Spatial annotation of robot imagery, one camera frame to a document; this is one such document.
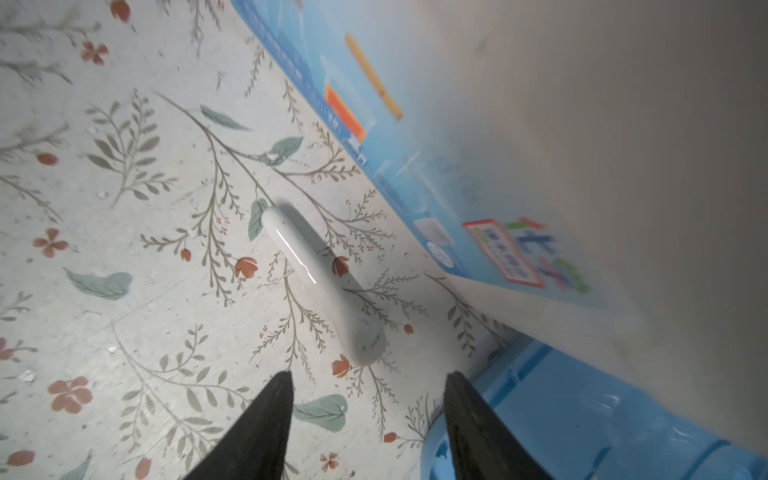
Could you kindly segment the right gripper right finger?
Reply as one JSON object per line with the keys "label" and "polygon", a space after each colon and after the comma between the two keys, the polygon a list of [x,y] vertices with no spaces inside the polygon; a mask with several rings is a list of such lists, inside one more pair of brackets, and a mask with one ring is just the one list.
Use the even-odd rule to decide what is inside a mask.
{"label": "right gripper right finger", "polygon": [[446,378],[444,415],[457,479],[551,479],[458,371]]}

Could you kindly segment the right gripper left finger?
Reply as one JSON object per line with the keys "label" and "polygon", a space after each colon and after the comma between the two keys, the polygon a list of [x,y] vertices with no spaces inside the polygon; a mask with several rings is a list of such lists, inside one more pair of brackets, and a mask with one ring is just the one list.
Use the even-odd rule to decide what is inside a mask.
{"label": "right gripper left finger", "polygon": [[187,480],[279,479],[293,414],[289,371],[276,373]]}

